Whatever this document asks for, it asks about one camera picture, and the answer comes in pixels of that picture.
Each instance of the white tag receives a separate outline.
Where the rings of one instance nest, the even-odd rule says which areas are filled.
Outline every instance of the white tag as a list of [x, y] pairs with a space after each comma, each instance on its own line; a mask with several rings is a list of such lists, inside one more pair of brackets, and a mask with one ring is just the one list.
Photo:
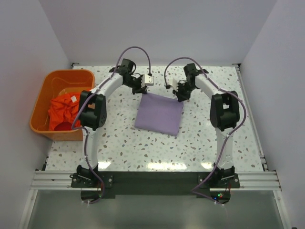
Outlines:
[[76, 102], [76, 101], [77, 101], [77, 98], [76, 98], [75, 96], [72, 96], [72, 97], [71, 97], [71, 100], [72, 100], [72, 102]]

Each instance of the speckled white tabletop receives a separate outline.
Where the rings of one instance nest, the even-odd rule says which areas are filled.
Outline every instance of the speckled white tabletop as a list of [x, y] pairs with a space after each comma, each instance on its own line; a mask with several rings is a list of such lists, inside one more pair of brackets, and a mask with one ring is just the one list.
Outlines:
[[[100, 82], [112, 67], [75, 66], [88, 69]], [[174, 98], [164, 87], [165, 66], [153, 66], [155, 85], [150, 93]], [[210, 77], [222, 88], [237, 91], [244, 100], [234, 67], [205, 67]], [[139, 73], [147, 67], [138, 66]], [[169, 77], [185, 79], [183, 66], [173, 66]], [[97, 133], [99, 170], [105, 171], [210, 171], [216, 159], [216, 133], [209, 121], [211, 101], [195, 90], [190, 101], [184, 102], [180, 131], [177, 137], [134, 128], [141, 95], [132, 95], [122, 86], [107, 101], [107, 121]], [[240, 108], [242, 120], [244, 114]], [[82, 142], [53, 142], [46, 170], [74, 171], [82, 157]], [[236, 171], [262, 171], [259, 148], [248, 118], [234, 134], [233, 158]]]

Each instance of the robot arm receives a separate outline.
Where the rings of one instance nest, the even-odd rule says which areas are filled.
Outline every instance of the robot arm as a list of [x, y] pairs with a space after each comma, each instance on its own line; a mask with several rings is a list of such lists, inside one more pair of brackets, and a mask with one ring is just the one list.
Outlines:
[[[87, 159], [91, 167], [97, 171], [98, 170], [98, 159], [97, 159], [97, 143], [98, 138], [96, 131], [98, 128], [102, 127], [107, 118], [106, 112], [106, 101], [107, 98], [120, 86], [126, 85], [132, 88], [132, 93], [147, 93], [147, 86], [153, 85], [153, 77], [151, 75], [141, 75], [136, 78], [132, 76], [132, 69], [135, 66], [135, 63], [123, 59], [121, 65], [113, 74], [114, 68], [109, 72], [109, 75], [95, 88], [90, 91], [83, 91], [80, 96], [80, 105], [79, 109], [84, 105], [85, 101], [89, 96], [96, 93], [86, 104], [83, 109], [79, 120], [81, 121], [82, 134], [83, 134], [83, 153], [84, 150], [87, 152]], [[85, 158], [82, 159], [80, 165], [77, 167], [77, 173], [86, 179], [92, 178], [92, 173], [89, 171], [88, 163]]]
[[231, 94], [237, 96], [237, 93], [235, 91], [230, 92], [231, 94], [220, 92], [201, 70], [196, 69], [193, 63], [184, 67], [184, 73], [186, 81], [181, 83], [181, 81], [170, 79], [168, 83], [179, 102], [189, 100], [191, 92], [195, 89], [201, 89], [211, 99], [210, 120], [216, 130], [217, 158], [219, 159], [211, 181], [217, 183], [220, 180], [233, 178], [235, 173], [232, 157], [233, 134], [230, 133], [236, 127], [240, 116], [238, 100]]

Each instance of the orange basket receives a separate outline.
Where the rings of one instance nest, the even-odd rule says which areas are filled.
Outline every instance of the orange basket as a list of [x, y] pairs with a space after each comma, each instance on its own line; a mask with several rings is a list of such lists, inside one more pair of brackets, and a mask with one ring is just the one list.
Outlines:
[[31, 129], [54, 141], [82, 141], [81, 130], [50, 131], [48, 109], [51, 99], [65, 93], [88, 90], [88, 88], [93, 88], [94, 84], [95, 77], [88, 70], [57, 70], [48, 74], [44, 79], [30, 119]]

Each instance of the purple cloth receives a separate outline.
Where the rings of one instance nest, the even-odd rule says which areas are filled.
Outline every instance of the purple cloth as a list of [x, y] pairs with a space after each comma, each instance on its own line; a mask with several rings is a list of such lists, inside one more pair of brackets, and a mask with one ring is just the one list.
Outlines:
[[143, 94], [136, 128], [177, 136], [183, 103], [156, 94]]

